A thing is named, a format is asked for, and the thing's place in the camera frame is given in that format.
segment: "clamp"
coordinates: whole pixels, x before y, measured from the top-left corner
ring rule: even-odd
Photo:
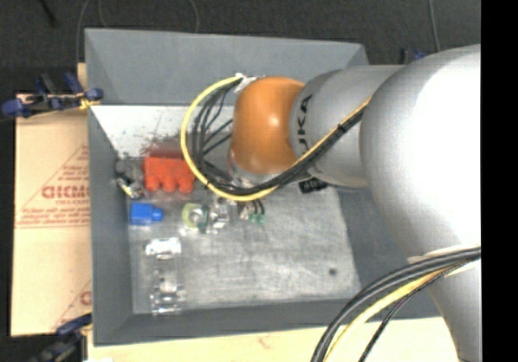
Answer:
[[[81,83],[71,72],[67,71],[63,78],[67,89],[58,90],[47,73],[36,80],[36,93],[8,100],[2,104],[2,112],[8,117],[30,117],[35,114],[61,111],[65,109],[85,109],[97,104],[104,97],[100,88],[84,90]]]

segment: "green component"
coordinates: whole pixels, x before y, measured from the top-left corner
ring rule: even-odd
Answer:
[[[181,210],[181,218],[187,227],[202,230],[209,223],[209,208],[199,203],[188,202]]]

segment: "blue plastic part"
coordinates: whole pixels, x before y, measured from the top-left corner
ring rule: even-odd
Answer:
[[[51,97],[49,99],[50,107],[53,110],[63,110],[63,103],[62,101],[57,97]]]
[[[84,92],[83,86],[79,82],[78,78],[71,72],[67,71],[65,74],[63,74],[63,78],[65,79],[66,85],[74,94]]]
[[[414,60],[420,60],[421,58],[425,58],[426,54],[418,49],[414,49]]]
[[[58,336],[67,336],[84,326],[91,325],[91,320],[91,313],[84,314],[59,326],[56,330],[56,334]]]
[[[132,225],[150,225],[163,219],[163,210],[149,203],[132,202],[129,208],[129,221]]]
[[[47,87],[43,84],[43,81],[41,79],[36,80],[36,90],[40,94],[47,94],[49,90],[47,90]]]
[[[32,111],[21,99],[13,99],[2,104],[2,113],[9,117],[29,117]]]
[[[84,92],[84,96],[89,101],[97,101],[104,97],[104,92],[100,88],[91,88]]]

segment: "red block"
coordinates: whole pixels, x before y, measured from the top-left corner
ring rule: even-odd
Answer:
[[[179,190],[189,194],[194,187],[194,174],[184,160],[146,157],[142,162],[144,185],[155,192],[162,188],[164,192]]]

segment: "small metal part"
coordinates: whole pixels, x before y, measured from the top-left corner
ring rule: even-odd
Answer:
[[[140,199],[144,196],[144,190],[137,182],[129,183],[126,179],[118,177],[116,183],[131,199]]]
[[[144,253],[148,257],[156,257],[158,260],[172,259],[181,254],[180,239],[175,236],[155,238],[144,246]]]
[[[214,195],[212,207],[210,209],[210,217],[212,226],[221,229],[230,222],[230,201],[218,195]]]
[[[155,315],[178,313],[185,307],[187,292],[181,268],[181,243],[176,237],[156,238],[144,248],[154,258],[149,300]]]
[[[201,203],[187,202],[181,212],[182,220],[191,230],[204,230],[209,224],[209,208]]]

